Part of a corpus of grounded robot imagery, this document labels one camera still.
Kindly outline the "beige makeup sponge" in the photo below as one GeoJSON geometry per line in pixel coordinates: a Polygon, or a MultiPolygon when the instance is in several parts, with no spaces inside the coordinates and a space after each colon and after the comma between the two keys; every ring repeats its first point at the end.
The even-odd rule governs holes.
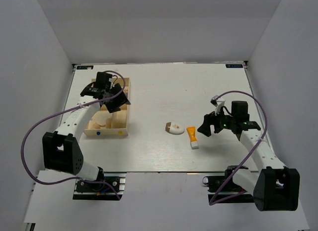
{"type": "Polygon", "coordinates": [[[112,128],[112,119],[111,118],[107,118],[106,119],[105,128],[107,128],[107,129],[111,129],[112,128]]]}
{"type": "Polygon", "coordinates": [[[93,123],[92,128],[93,129],[100,129],[100,125],[97,123],[93,123]]]}

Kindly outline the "round beige powder puff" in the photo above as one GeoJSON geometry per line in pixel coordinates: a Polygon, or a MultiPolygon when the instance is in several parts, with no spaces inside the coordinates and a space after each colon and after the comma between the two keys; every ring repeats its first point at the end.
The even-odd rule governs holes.
{"type": "Polygon", "coordinates": [[[112,118],[111,114],[108,113],[107,111],[106,112],[97,112],[94,117],[93,117],[93,123],[97,123],[100,125],[100,129],[106,129],[105,128],[105,121],[107,118],[112,118]]]}

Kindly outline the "orange tube white cap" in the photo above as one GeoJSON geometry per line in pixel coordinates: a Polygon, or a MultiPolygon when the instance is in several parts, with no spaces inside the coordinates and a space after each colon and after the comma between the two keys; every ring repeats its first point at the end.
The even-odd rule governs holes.
{"type": "Polygon", "coordinates": [[[189,138],[190,138],[190,146],[191,146],[191,148],[192,149],[198,149],[199,148],[199,144],[198,144],[198,141],[197,141],[196,135],[195,135],[195,132],[196,132],[195,127],[187,127],[186,130],[187,130],[189,138]]]}

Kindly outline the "white bottle gold cap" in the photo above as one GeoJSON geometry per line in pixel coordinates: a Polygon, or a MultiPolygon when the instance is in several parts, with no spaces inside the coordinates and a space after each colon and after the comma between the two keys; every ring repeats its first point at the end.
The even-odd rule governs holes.
{"type": "Polygon", "coordinates": [[[165,131],[172,135],[181,135],[184,133],[184,126],[175,121],[167,122],[165,125],[165,131]]]}

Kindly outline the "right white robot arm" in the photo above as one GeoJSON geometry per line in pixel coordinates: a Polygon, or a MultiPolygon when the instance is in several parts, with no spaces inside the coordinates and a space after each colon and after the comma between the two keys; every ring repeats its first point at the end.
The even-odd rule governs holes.
{"type": "Polygon", "coordinates": [[[250,121],[248,103],[233,101],[232,110],[227,108],[222,98],[211,100],[215,111],[204,116],[198,132],[209,137],[223,129],[230,130],[247,149],[248,156],[254,161],[258,173],[252,173],[244,165],[230,165],[224,176],[217,180],[204,177],[203,183],[209,187],[213,196],[209,200],[214,205],[227,200],[220,198],[223,189],[233,192],[229,198],[235,198],[246,192],[253,198],[259,211],[295,211],[298,208],[300,174],[295,168],[288,168],[264,141],[261,128],[250,121]]]}

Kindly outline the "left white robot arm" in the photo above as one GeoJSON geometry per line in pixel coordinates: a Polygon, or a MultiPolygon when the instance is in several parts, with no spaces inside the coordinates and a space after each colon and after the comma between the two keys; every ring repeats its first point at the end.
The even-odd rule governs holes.
{"type": "Polygon", "coordinates": [[[93,115],[105,106],[109,113],[120,111],[130,101],[124,93],[124,85],[113,83],[115,71],[98,72],[94,82],[80,93],[77,107],[54,132],[46,132],[42,138],[44,166],[47,169],[68,173],[83,179],[95,191],[105,185],[101,167],[84,160],[79,140],[93,115]]]}

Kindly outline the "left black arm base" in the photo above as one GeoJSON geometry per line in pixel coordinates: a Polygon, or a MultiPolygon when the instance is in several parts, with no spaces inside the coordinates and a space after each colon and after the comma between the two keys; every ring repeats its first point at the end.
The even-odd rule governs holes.
{"type": "Polygon", "coordinates": [[[119,201],[124,193],[126,173],[104,173],[106,184],[91,184],[76,180],[73,200],[119,201]]]}

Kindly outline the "wooden divided organizer box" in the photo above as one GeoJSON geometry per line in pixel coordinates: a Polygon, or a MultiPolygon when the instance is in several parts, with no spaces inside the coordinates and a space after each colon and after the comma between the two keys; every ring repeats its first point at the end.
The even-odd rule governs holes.
{"type": "Polygon", "coordinates": [[[112,116],[111,129],[93,129],[92,122],[94,115],[100,111],[107,111],[106,106],[102,105],[101,108],[92,116],[91,120],[87,124],[86,128],[84,129],[84,134],[86,136],[127,136],[129,127],[130,105],[123,105],[120,107],[120,109],[121,110],[118,112],[110,113],[112,116]]]}

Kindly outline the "left blue table sticker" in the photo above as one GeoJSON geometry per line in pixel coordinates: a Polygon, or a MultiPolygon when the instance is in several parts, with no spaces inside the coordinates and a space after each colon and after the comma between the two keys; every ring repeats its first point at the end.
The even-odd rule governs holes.
{"type": "Polygon", "coordinates": [[[77,70],[92,70],[93,66],[77,66],[77,70]]]}

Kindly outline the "blue table sticker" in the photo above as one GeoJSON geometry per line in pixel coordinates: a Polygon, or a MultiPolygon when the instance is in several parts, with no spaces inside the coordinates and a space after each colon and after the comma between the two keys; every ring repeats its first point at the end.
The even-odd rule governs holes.
{"type": "Polygon", "coordinates": [[[92,70],[93,66],[77,66],[77,70],[92,70]]]}
{"type": "Polygon", "coordinates": [[[243,68],[242,64],[226,64],[226,68],[243,68]]]}

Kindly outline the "right blue table sticker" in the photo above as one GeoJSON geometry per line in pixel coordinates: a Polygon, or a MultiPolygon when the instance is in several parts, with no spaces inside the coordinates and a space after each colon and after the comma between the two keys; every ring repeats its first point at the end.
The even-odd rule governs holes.
{"type": "Polygon", "coordinates": [[[226,64],[226,68],[243,68],[242,64],[226,64]]]}

